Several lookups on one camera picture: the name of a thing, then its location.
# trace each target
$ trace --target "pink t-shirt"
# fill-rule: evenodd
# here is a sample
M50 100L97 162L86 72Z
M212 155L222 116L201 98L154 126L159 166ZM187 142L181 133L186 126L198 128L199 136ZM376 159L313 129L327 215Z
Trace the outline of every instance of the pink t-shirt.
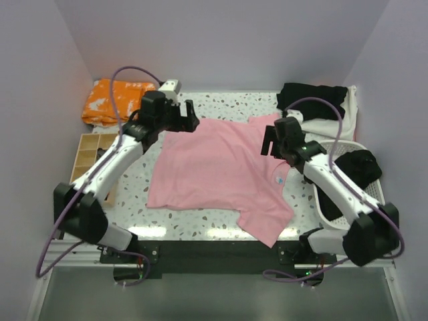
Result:
M277 117L204 118L193 133L167 133L147 207L236 209L238 226L272 247L293 216L282 197L290 166L260 155L265 126Z

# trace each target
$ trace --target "folded clothes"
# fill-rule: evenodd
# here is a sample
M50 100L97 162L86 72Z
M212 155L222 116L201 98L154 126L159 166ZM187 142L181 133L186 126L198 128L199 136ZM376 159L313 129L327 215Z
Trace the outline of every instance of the folded clothes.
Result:
M94 82L94 87L86 100L82 112L82 120L86 124L97 126L113 126L117 124L112 103L110 101L110 80L101 79ZM114 81L114 101L120 119L126 122L130 114L140 108L140 100L148 90L156 90L154 84L148 82Z
M293 102L306 97L317 97L331 103L339 111L342 119L345 115L345 110L340 105L343 103L348 88L346 87L330 87L330 86L313 86L307 84L299 84L288 82L284 84L281 92L276 95L278 101L278 109L284 110ZM294 110L298 110L303 114L303 121L312 119L330 119L337 120L337 115L327 105L309 100L296 105Z
M344 99L344 102L341 104L345 110L345 116L342 122L342 134L340 135L340 139L354 140L356 114L358 112L358 106L356 103L356 87L351 86L348 87L347 90L348 93ZM302 130L305 132L313 132L314 134L333 138L336 137L339 128L339 123L337 120L313 119L302 122L302 120L300 120L296 115L298 115L300 118L303 118L302 113L295 110L295 108L293 108L293 110L288 114L284 112L282 113L283 117L293 116L298 118L299 122L301 123Z

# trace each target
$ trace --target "gray floor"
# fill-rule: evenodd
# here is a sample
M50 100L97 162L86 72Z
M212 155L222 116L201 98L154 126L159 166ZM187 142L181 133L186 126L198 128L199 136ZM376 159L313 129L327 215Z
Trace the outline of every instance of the gray floor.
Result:
M336 268L315 290L261 276L169 275L124 291L112 270L57 268L40 320L397 320L381 268Z

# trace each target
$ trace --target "white cloth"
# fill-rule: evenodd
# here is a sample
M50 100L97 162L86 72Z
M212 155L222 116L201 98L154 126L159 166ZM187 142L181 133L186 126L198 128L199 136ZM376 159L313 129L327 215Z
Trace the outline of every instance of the white cloth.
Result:
M358 112L356 103L356 86L348 87L348 93L341 106L345 109L345 116L343 118L343 127L340 139L354 140L356 113ZM337 131L339 129L339 123L337 120L313 119L308 120L307 122L302 122L303 115L297 110L290 110L288 116L296 117L302 126L302 130L305 132L313 132L314 134L336 138Z

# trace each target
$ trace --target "black metal frame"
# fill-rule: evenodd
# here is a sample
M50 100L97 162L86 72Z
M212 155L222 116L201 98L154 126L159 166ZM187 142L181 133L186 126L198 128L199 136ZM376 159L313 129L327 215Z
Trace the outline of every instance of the black metal frame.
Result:
M163 274L260 275L271 269L298 276L303 271L296 270L296 264L316 265L321 256L327 264L337 261L335 255L315 253L299 260L295 255L300 246L300 241L277 241L272 248L260 241L138 241L139 252L150 260L150 279L162 278ZM100 263L134 265L136 262L131 255L101 251ZM132 265L115 268L115 274L122 274L123 278L135 274Z

